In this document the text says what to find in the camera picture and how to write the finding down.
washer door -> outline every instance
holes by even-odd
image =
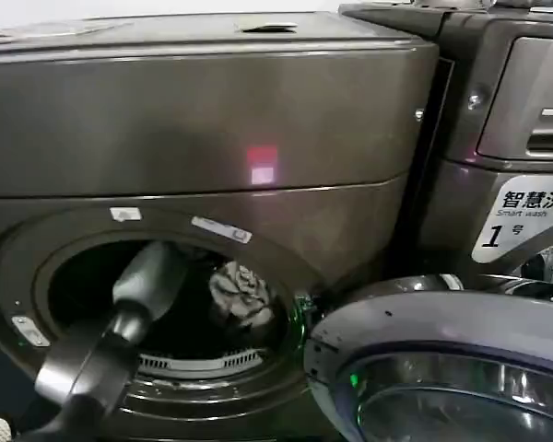
[[[370,285],[305,348],[352,442],[553,441],[553,285],[454,275]]]
[[[117,200],[70,205],[13,230],[0,243],[0,317],[11,324],[0,322],[0,343],[35,372],[49,344],[68,327],[110,315],[117,279],[149,241],[161,240],[188,262],[187,275],[173,311],[152,325],[139,346],[139,374],[122,413],[178,425],[244,416],[301,394],[305,331],[296,294],[318,284],[320,275],[261,232],[248,232],[249,241],[240,242],[198,226],[193,219],[204,218],[180,212],[177,201],[121,204],[129,215],[127,207],[141,216],[123,222],[112,216],[110,204],[116,207]],[[226,226],[207,221],[213,228]],[[240,308],[237,317],[216,301],[241,293],[248,296],[246,308],[266,297],[275,308],[263,317]],[[243,304],[244,296],[236,300]],[[244,324],[244,317],[258,321]],[[132,431],[145,435],[147,428]]]

label sticker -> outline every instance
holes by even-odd
[[[51,343],[37,328],[35,322],[26,316],[13,316],[12,323],[15,324],[20,334],[35,347],[49,347]]]
[[[203,228],[209,232],[217,233],[222,237],[233,239],[238,241],[241,244],[248,244],[250,239],[252,239],[252,233],[242,230],[234,226],[228,226],[227,224],[221,224],[212,219],[201,218],[199,216],[194,216],[191,221],[193,226]]]
[[[141,211],[137,207],[111,207],[111,216],[120,223],[124,221],[141,221]]]
[[[527,240],[553,227],[553,175],[523,175],[500,189],[471,256],[497,260]]]

